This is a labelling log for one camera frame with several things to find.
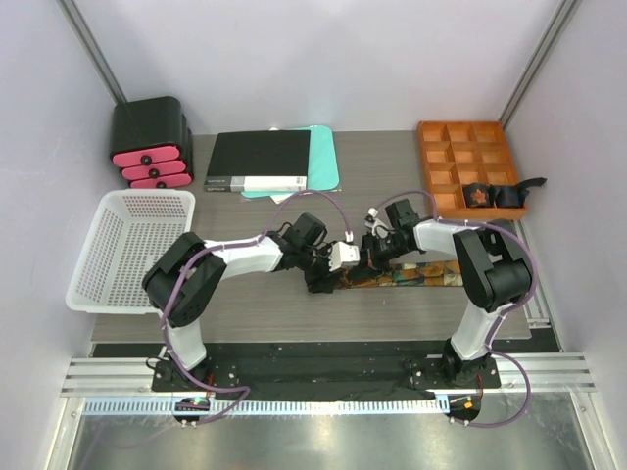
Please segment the floral patterned necktie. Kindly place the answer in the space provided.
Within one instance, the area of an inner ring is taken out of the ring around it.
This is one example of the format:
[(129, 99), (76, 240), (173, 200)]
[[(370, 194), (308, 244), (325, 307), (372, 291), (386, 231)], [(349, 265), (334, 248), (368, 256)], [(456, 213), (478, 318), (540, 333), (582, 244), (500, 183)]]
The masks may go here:
[(377, 287), (462, 287), (460, 268), (455, 260), (419, 263), (392, 263), (377, 271), (370, 266), (346, 270), (337, 289)]

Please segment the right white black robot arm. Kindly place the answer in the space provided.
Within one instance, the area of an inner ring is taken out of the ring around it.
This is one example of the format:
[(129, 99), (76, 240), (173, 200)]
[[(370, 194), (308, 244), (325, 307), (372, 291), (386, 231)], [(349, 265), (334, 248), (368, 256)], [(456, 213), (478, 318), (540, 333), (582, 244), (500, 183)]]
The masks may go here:
[(457, 259), (468, 297), (457, 331), (445, 343), (443, 379), (456, 387), (476, 381), (508, 313), (524, 305), (537, 285), (535, 263), (520, 240), (495, 223), (421, 217), (407, 199), (385, 208), (388, 223), (371, 208), (365, 218), (360, 263), (348, 271), (365, 283), (391, 270), (391, 261), (412, 252), (438, 252)]

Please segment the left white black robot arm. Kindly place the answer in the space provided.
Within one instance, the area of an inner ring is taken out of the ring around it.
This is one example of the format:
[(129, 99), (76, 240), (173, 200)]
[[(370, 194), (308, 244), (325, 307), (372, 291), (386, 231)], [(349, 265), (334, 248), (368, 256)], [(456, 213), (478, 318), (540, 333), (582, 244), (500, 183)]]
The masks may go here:
[(249, 239), (217, 242), (193, 232), (176, 239), (144, 275), (141, 286), (161, 313), (168, 354), (176, 363), (173, 375), (183, 388), (196, 391), (208, 381), (199, 318), (219, 284), (252, 273), (298, 268), (310, 292), (330, 292), (340, 270), (357, 259), (359, 251), (352, 235), (325, 244), (326, 234), (319, 219), (304, 213), (293, 224)]

